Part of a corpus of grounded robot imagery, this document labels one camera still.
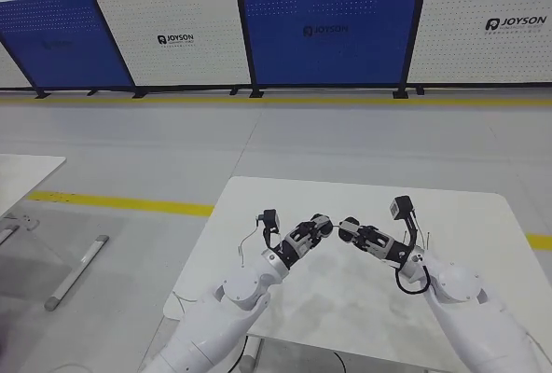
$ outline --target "yellow stripe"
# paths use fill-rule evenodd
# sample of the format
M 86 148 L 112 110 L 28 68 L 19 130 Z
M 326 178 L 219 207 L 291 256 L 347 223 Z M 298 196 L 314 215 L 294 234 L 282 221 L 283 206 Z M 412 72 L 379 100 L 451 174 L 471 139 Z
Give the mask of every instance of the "yellow stripe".
M 527 234 L 529 245 L 536 250 L 552 250 L 552 236 Z
M 144 97 L 132 98 L 0 98 L 0 104 L 329 104 L 329 105 L 404 105 L 404 106 L 552 106 L 552 99 L 422 99 L 351 97 Z
M 169 202 L 162 200 L 137 200 L 121 197 L 89 196 L 84 194 L 35 191 L 28 196 L 29 200 L 72 203 L 88 206 L 110 207 L 113 209 L 140 210 L 155 213 L 210 216 L 214 209 L 211 205 Z
M 155 213 L 183 214 L 208 217 L 214 209 L 211 205 L 172 202 L 163 200 L 138 200 L 121 197 L 89 196 L 52 191 L 35 191 L 28 196 L 29 200 L 47 202 L 82 204 L 88 206 L 110 207 L 114 209 L 139 210 Z M 536 250 L 552 250 L 552 236 L 527 234 L 529 245 Z

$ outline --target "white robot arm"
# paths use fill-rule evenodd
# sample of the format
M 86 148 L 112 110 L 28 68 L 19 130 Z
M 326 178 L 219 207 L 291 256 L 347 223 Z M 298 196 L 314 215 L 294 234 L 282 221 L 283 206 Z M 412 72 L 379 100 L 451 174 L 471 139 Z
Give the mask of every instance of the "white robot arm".
M 272 248 L 269 237 L 279 233 L 276 212 L 266 210 L 257 219 L 266 225 L 269 249 L 208 289 L 144 373 L 204 373 L 222 361 L 269 305 L 268 288 L 282 283 L 291 267 L 334 228 L 329 217 L 317 214 Z
M 432 250 L 416 246 L 412 202 L 398 197 L 391 206 L 394 220 L 404 219 L 410 242 L 404 245 L 376 228 L 349 217 L 338 235 L 395 268 L 396 283 L 405 293 L 423 294 L 454 351 L 473 373 L 541 373 L 526 330 L 480 276 L 465 267 L 439 261 Z M 399 275 L 421 290 L 406 290 Z

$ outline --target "white table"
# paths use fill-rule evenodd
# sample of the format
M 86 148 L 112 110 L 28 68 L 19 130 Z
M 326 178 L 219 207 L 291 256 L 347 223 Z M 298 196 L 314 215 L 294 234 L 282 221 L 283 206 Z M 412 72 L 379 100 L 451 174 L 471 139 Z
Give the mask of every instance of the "white table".
M 496 194 L 234 177 L 173 290 L 196 298 L 210 282 L 239 266 L 237 247 L 264 209 L 277 209 L 283 233 L 321 213 L 336 223 L 352 215 L 402 239 L 405 225 L 393 221 L 389 212 L 393 198 L 401 195 L 412 199 L 440 258 L 477 269 L 552 359 L 552 288 L 507 201 Z M 251 257 L 265 244 L 258 232 L 243 247 Z M 425 300 L 401 293 L 391 268 L 342 242 L 336 232 L 270 292 L 272 301 L 251 328 L 252 336 L 437 371 L 468 371 Z M 164 314 L 181 317 L 173 296 Z
M 12 212 L 17 217 L 15 221 L 19 225 L 30 231 L 35 229 L 39 222 L 24 213 L 17 204 L 57 171 L 65 161 L 65 157 L 0 154 L 0 221 Z M 18 228 L 17 224 L 12 224 L 1 231 L 0 244 Z M 107 240 L 107 236 L 100 236 L 96 239 L 80 261 L 79 266 L 71 271 L 52 297 L 48 299 L 47 310 L 56 309 L 64 295 Z

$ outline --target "cable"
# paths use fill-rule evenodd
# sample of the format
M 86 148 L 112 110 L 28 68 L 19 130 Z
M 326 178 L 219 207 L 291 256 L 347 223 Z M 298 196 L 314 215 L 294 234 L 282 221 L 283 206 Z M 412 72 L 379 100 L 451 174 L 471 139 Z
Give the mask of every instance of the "cable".
M 53 368 L 52 370 L 49 370 L 48 373 L 58 372 L 60 369 L 63 369 L 64 367 L 69 367 L 69 366 L 80 367 L 81 369 L 87 371 L 88 373 L 93 373 L 93 371 L 91 369 L 89 369 L 87 366 L 82 366 L 81 364 L 76 364 L 76 363 L 68 363 L 68 364 L 63 364 L 61 366 L 57 366 L 57 367 Z
M 342 358 L 340 357 L 340 355 L 338 354 L 338 352 L 334 352 L 334 355 L 340 360 L 340 362 L 342 363 L 342 368 L 344 369 L 344 373 L 347 373 L 347 366 L 344 365 L 344 362 L 342 361 Z
M 254 229 L 254 231 L 251 232 L 247 237 L 242 239 L 241 243 L 239 244 L 239 256 L 241 257 L 241 267 L 245 266 L 245 255 L 242 251 L 242 245 L 245 241 L 247 241 L 248 238 L 250 238 L 251 236 L 253 236 L 257 232 L 258 227 L 259 227 L 259 220 L 256 219 L 255 220 L 255 229 Z
M 245 353 L 245 347 L 247 347 L 247 340 L 248 339 L 249 339 L 249 336 L 245 336 L 245 343 L 242 344 L 241 354 L 237 358 L 237 361 L 235 362 L 235 364 L 233 364 L 232 367 L 228 370 L 228 373 L 232 373 L 232 371 L 235 370 L 235 367 L 237 367 L 237 365 L 241 361 L 242 355 Z
M 425 284 L 425 286 L 422 289 L 416 290 L 416 291 L 406 290 L 403 287 L 403 285 L 400 283 L 400 277 L 398 277 L 398 274 L 400 273 L 400 269 L 396 269 L 396 271 L 394 273 L 394 277 L 396 277 L 396 285 L 398 286 L 398 288 L 400 290 L 403 291 L 403 293 L 409 294 L 411 296 L 415 296 L 417 294 L 425 293 L 427 291 L 427 289 L 429 289 L 429 286 L 432 284 L 432 278 L 429 276 L 429 270 L 427 270 L 427 266 L 423 266 L 423 271 L 425 271 L 425 277 L 427 278 L 427 283 Z
M 533 342 L 535 342 L 539 350 L 541 350 L 541 353 L 545 356 L 545 359 L 547 359 L 547 362 L 552 366 L 552 360 L 549 358 L 549 356 L 547 356 L 547 353 L 545 353 L 545 350 L 543 347 L 541 347 L 541 344 L 537 341 L 537 339 L 535 339 L 535 337 L 531 333 L 529 333 L 528 330 L 526 332 L 527 332 L 527 336 L 529 336 L 533 340 Z
M 185 307 L 183 307 L 183 302 L 188 302 L 188 303 L 195 303 L 197 302 L 197 300 L 194 300 L 194 299 L 186 299 L 184 297 L 181 297 L 179 296 L 178 294 L 176 294 L 174 292 L 174 290 L 172 291 L 172 294 L 176 297 L 176 300 L 179 301 L 179 305 L 181 305 L 181 311 L 183 311 L 183 314 L 185 315 Z
M 417 230 L 419 231 L 419 234 L 421 234 L 421 243 L 423 244 L 422 249 L 425 250 L 425 239 L 423 238 L 423 232 L 421 231 L 421 227 L 419 227 L 419 220 L 417 220 L 417 215 L 415 214 L 415 210 L 413 210 L 413 217 L 415 218 L 415 224 L 417 224 Z

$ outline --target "gray floor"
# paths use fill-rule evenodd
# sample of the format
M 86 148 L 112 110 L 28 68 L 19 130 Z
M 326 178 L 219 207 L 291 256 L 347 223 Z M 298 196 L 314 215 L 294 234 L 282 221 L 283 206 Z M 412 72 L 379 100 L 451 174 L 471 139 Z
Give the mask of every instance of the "gray floor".
M 66 156 L 42 189 L 151 200 L 212 204 L 231 175 L 496 192 L 526 232 L 552 235 L 552 107 L 0 105 L 0 153 Z M 0 248 L 0 372 L 136 372 L 175 328 L 162 306 L 205 219 L 23 207 L 42 224 Z M 112 241 L 45 312 L 68 271 L 45 247 L 75 259 L 98 234 Z M 552 252 L 536 254 L 552 283 Z M 349 372 L 414 371 L 343 358 Z M 258 371 L 342 369 L 331 352 L 269 342 Z

